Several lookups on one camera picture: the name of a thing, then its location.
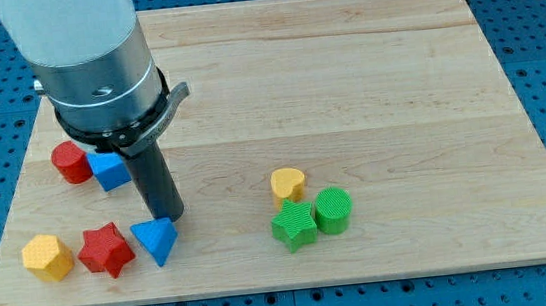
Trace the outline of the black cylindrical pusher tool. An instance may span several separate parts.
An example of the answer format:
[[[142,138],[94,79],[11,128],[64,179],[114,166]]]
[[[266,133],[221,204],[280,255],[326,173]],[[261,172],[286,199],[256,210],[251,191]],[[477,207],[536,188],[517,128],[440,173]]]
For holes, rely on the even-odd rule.
[[[141,152],[122,157],[129,175],[154,219],[182,217],[184,204],[158,143]]]

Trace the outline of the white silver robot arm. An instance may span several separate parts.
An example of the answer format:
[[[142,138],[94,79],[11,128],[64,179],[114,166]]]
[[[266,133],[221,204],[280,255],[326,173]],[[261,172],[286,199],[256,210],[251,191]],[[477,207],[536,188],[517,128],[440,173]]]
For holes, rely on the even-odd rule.
[[[0,22],[65,133],[89,153],[119,155],[154,218],[181,217],[157,140],[190,90],[169,87],[134,0],[0,0]]]

